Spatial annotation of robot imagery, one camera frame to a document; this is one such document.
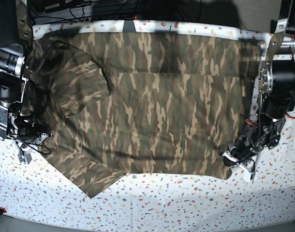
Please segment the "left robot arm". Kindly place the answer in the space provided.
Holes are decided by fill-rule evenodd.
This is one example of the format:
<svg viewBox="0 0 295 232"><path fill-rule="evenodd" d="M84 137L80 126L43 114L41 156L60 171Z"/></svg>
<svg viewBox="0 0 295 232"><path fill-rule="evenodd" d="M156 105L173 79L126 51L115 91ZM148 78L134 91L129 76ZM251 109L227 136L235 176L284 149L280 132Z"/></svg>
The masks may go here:
<svg viewBox="0 0 295 232"><path fill-rule="evenodd" d="M280 49L293 52L294 47L295 0L284 0L260 67L257 121L246 119L242 135L222 153L224 164L239 167L246 182L257 179L260 153L279 144L286 119L290 118L288 113L295 107L295 55L289 60L274 59Z"/></svg>

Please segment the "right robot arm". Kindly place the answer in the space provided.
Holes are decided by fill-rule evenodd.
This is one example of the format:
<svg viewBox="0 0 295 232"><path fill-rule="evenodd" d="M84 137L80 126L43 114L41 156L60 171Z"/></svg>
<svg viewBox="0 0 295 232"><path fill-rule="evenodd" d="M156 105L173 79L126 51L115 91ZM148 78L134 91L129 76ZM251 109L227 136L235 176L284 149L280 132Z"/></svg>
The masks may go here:
<svg viewBox="0 0 295 232"><path fill-rule="evenodd" d="M31 81L27 66L32 32L26 18L18 25L21 1L0 0L0 140L11 140L21 163L31 162L31 152L51 134L39 121L46 105L44 92Z"/></svg>

